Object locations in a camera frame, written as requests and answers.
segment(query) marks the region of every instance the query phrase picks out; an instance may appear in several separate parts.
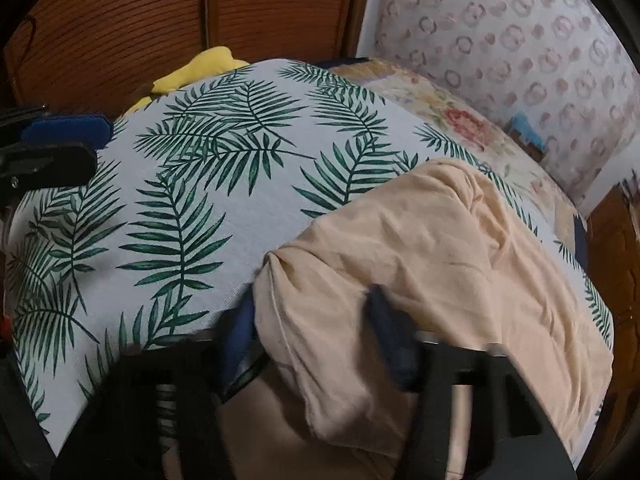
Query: patterned wall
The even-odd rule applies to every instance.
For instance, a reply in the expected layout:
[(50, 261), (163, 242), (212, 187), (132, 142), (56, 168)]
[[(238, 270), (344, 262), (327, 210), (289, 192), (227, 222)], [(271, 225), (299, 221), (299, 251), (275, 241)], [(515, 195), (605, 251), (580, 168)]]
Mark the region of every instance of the patterned wall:
[(640, 76), (589, 0), (382, 0), (376, 49), (500, 126), (524, 114), (577, 203), (638, 132)]

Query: floral fabric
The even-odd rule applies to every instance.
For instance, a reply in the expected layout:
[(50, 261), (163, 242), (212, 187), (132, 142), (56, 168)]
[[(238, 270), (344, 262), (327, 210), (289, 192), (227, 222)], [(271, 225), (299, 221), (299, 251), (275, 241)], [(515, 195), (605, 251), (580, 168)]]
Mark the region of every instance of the floral fabric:
[(545, 170), (495, 124), (427, 78), (385, 60), (331, 70), (398, 103), (455, 139), (526, 197), (575, 254), (574, 215), (578, 211), (574, 204)]

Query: wooden door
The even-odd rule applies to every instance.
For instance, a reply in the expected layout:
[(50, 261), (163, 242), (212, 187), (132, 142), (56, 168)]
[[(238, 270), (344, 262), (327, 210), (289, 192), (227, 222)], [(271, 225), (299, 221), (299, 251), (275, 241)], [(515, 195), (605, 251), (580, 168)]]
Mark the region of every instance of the wooden door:
[(340, 55), (351, 0), (207, 0), (209, 44), (249, 62)]
[(16, 100), (115, 117), (205, 47), (203, 0), (39, 0), (4, 50)]
[(207, 46), (249, 62), (352, 54), (364, 1), (39, 0), (4, 58), (18, 104), (114, 118)]

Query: mattress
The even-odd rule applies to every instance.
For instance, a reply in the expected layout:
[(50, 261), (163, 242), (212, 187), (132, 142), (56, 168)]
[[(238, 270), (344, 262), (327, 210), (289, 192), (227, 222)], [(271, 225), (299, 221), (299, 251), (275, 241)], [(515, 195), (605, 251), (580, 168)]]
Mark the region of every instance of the mattress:
[(581, 223), (584, 220), (571, 199), (515, 140), (461, 98), (383, 59), (344, 64), (330, 70), (399, 104), (473, 153), (526, 198), (575, 255), (575, 220)]
[(548, 211), (375, 83), (288, 60), (201, 80), (120, 118), (87, 186), (23, 199), (6, 305), (55, 453), (129, 344), (167, 346), (212, 325), (267, 251), (428, 158), (460, 158), (497, 186), (612, 348), (610, 313)]

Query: green fern leaf pattern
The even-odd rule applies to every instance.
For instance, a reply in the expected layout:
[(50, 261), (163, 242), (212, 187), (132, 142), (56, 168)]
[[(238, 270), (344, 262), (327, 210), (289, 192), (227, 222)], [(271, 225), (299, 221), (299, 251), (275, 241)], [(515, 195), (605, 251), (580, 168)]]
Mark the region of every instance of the green fern leaf pattern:
[(29, 233), (27, 236), (41, 236), (49, 239), (46, 228), (55, 228), (56, 219), (64, 213), (68, 213), (68, 199), (74, 193), (72, 187), (53, 187), (44, 190), (36, 190), (40, 194), (40, 201), (33, 207), (33, 221), (29, 220)]
[(571, 251), (567, 249), (567, 246), (560, 240), (554, 240), (554, 243), (558, 246), (558, 253), (564, 261), (571, 265), (575, 270), (581, 269), (578, 260), (571, 254)]
[(188, 90), (176, 92), (173, 104), (168, 104), (168, 112), (165, 115), (170, 118), (176, 130), (184, 128), (191, 118), (210, 118), (211, 111), (226, 102), (236, 88), (245, 81), (244, 76), (251, 73), (254, 68), (245, 66), (238, 68), (215, 78), (209, 83), (202, 83), (198, 88), (191, 87)]
[(233, 129), (233, 124), (208, 117), (192, 118), (182, 128), (176, 128), (170, 119), (164, 119), (154, 128), (147, 128), (140, 134), (134, 148), (145, 156), (157, 160), (169, 160), (172, 156), (180, 156), (197, 150)]
[(602, 301), (602, 297), (585, 272), (582, 273), (582, 278), (584, 280), (585, 298), (587, 300), (589, 310), (591, 311), (593, 322), (596, 324), (596, 327), (598, 327), (600, 335), (604, 339), (609, 350), (613, 350), (611, 312), (604, 304), (604, 301)]
[(481, 166), (480, 161), (469, 150), (460, 146), (455, 140), (451, 139), (447, 134), (439, 132), (430, 124), (424, 123), (415, 131), (416, 135), (421, 137), (421, 142), (426, 142), (427, 147), (433, 148), (437, 152), (452, 158), (464, 160), (474, 168)]
[(163, 174), (156, 180), (146, 180), (150, 189), (138, 189), (144, 198), (137, 202), (146, 209), (140, 213), (144, 220), (130, 225), (145, 230), (129, 232), (127, 236), (143, 242), (121, 246), (121, 249), (139, 254), (152, 254), (152, 260), (140, 260), (120, 266), (127, 270), (153, 270), (140, 279), (136, 285), (162, 283), (155, 297), (164, 296), (170, 290), (179, 288), (182, 296), (185, 288), (203, 290), (211, 285), (196, 279), (217, 269), (222, 262), (207, 262), (208, 257), (222, 247), (230, 237), (211, 241), (225, 216), (222, 215), (213, 225), (205, 228), (213, 213), (213, 206), (207, 206), (205, 195), (199, 203), (194, 203), (196, 185), (187, 192), (185, 180), (178, 181)]
[(277, 85), (271, 81), (246, 81), (214, 112), (232, 124), (237, 132), (254, 135), (268, 133), (295, 146), (280, 131), (291, 126), (291, 121), (299, 117), (296, 112), (306, 108), (296, 106), (299, 102), (299, 99), (278, 91)]
[[(138, 204), (145, 207), (139, 216), (143, 220), (131, 225), (145, 230), (129, 232), (129, 237), (144, 243), (126, 244), (121, 249), (154, 257), (119, 266), (125, 270), (146, 272), (146, 276), (136, 285), (156, 283), (158, 290), (153, 295), (153, 307), (148, 314), (148, 335), (145, 347), (164, 346), (178, 337), (174, 331), (208, 314), (208, 311), (182, 314), (192, 295), (185, 291), (212, 288), (209, 283), (198, 279), (203, 274), (211, 274), (222, 262), (211, 261), (210, 256), (224, 246), (231, 236), (213, 239), (222, 225), (225, 215), (207, 226), (213, 206), (207, 205), (205, 195), (198, 203), (194, 201), (197, 183), (190, 185), (165, 174), (158, 174), (156, 180), (147, 180), (149, 189), (138, 189), (144, 198)], [(159, 301), (164, 307), (159, 313)]]
[(389, 151), (388, 147), (389, 143), (379, 142), (379, 137), (364, 140), (356, 136), (353, 143), (351, 139), (347, 140), (344, 150), (334, 143), (333, 160), (320, 153), (321, 163), (314, 161), (317, 176), (300, 167), (313, 191), (293, 187), (320, 208), (303, 209), (302, 212), (316, 218), (349, 203), (354, 195), (391, 180), (397, 174), (398, 152)]
[(520, 218), (520, 220), (525, 223), (525, 225), (531, 232), (533, 232), (533, 234), (538, 236), (538, 226), (533, 222), (531, 214), (524, 211), (522, 207), (523, 199), (520, 194), (517, 193), (516, 190), (513, 189), (513, 187), (507, 184), (499, 174), (489, 169), (486, 165), (481, 164), (478, 167), (478, 170), (480, 170), (481, 173), (484, 174), (494, 184), (495, 187), (497, 187), (506, 203), (515, 211), (518, 218)]
[(109, 142), (111, 142), (112, 140), (115, 140), (118, 138), (118, 136), (127, 129), (127, 124), (129, 123), (129, 120), (122, 116), (120, 118), (117, 118), (115, 121), (113, 121), (113, 135), (111, 137), (111, 140)]
[(278, 70), (278, 75), (302, 83), (311, 83), (326, 92), (335, 92), (341, 100), (347, 97), (353, 99), (369, 100), (375, 104), (376, 100), (386, 104), (385, 99), (375, 92), (356, 85), (347, 79), (314, 65), (309, 65), (301, 61), (291, 61), (286, 67)]
[(38, 237), (35, 232), (25, 236), (17, 251), (10, 254), (6, 264), (7, 288), (18, 300), (29, 296), (34, 301), (44, 301), (45, 296), (50, 294), (47, 276), (56, 263), (50, 249), (51, 243), (46, 238)]
[(409, 158), (409, 155), (405, 151), (402, 153), (396, 153), (396, 167), (394, 170), (396, 175), (400, 175), (402, 173), (408, 173), (412, 169), (414, 169), (419, 162), (420, 157), (416, 153), (413, 157)]
[(233, 123), (216, 114), (216, 109), (228, 102), (236, 88), (244, 81), (250, 67), (233, 70), (209, 83), (177, 92), (172, 104), (167, 105), (166, 118), (153, 128), (139, 134), (134, 148), (158, 160), (167, 160), (188, 152), (211, 137), (232, 130)]
[(95, 270), (89, 265), (91, 258), (108, 250), (98, 244), (125, 224), (108, 223), (124, 208), (124, 204), (118, 203), (120, 188), (113, 184), (118, 165), (119, 162), (114, 161), (98, 163), (89, 184), (66, 190), (64, 199), (58, 200), (60, 209), (56, 210), (56, 218), (46, 224), (51, 228), (49, 235), (55, 244), (50, 254), (58, 259), (53, 271), (60, 272), (63, 281), (71, 279), (85, 313), (78, 274)]
[(86, 386), (78, 381), (78, 385), (82, 390), (82, 393), (87, 400), (91, 399), (94, 391), (98, 385), (107, 376), (110, 368), (120, 359), (120, 355), (125, 352), (129, 344), (140, 346), (140, 332), (136, 332), (136, 327), (140, 326), (142, 322), (142, 309), (141, 306), (136, 314), (136, 319), (133, 323), (132, 334), (129, 338), (127, 333), (126, 324), (124, 321), (124, 313), (120, 314), (120, 327), (118, 329), (118, 345), (111, 347), (111, 339), (109, 332), (104, 329), (104, 339), (102, 345), (97, 344), (95, 348), (95, 366), (92, 367), (89, 364), (89, 358), (85, 354), (84, 356), (84, 369), (87, 374), (88, 382)]
[(33, 199), (38, 195), (38, 193), (40, 193), (41, 191), (39, 189), (30, 189), (28, 190), (24, 196), (22, 197), (22, 199), (20, 200), (20, 203), (18, 204), (18, 207), (15, 208), (16, 211), (22, 211), (25, 207), (27, 207), (27, 204), (30, 204), (33, 202)]
[(34, 265), (28, 269), (26, 275), (33, 277), (34, 286), (18, 292), (14, 332), (31, 359), (42, 361), (43, 370), (51, 357), (55, 376), (59, 359), (66, 362), (66, 345), (75, 344), (74, 330), (80, 330), (95, 342), (97, 339), (76, 319), (79, 298), (74, 297), (72, 285), (65, 287), (60, 275), (52, 273), (50, 267), (46, 270), (47, 266)]
[(260, 142), (252, 133), (241, 136), (233, 132), (228, 137), (203, 142), (189, 153), (169, 160), (164, 168), (166, 174), (174, 178), (184, 177), (190, 181), (196, 177), (196, 182), (205, 179), (205, 188), (215, 181), (217, 190), (226, 182), (227, 195), (230, 195), (238, 181), (248, 174), (248, 190), (251, 195), (261, 174), (271, 179), (274, 164), (284, 167), (283, 156), (313, 159), (312, 156), (283, 150), (280, 139), (271, 144), (267, 133), (262, 134)]
[(321, 119), (318, 124), (353, 136), (366, 136), (368, 140), (386, 135), (386, 119), (380, 117), (374, 107), (350, 92), (320, 87), (310, 92), (309, 97), (316, 102), (313, 117)]
[(22, 340), (16, 340), (16, 357), (18, 361), (18, 371), (22, 378), (22, 382), (27, 391), (29, 398), (29, 404), (33, 413), (36, 415), (36, 420), (40, 424), (40, 427), (44, 434), (49, 434), (42, 424), (51, 416), (50, 413), (44, 411), (45, 392), (40, 388), (40, 380), (36, 371), (36, 363), (31, 359), (28, 351), (24, 349), (24, 343)]

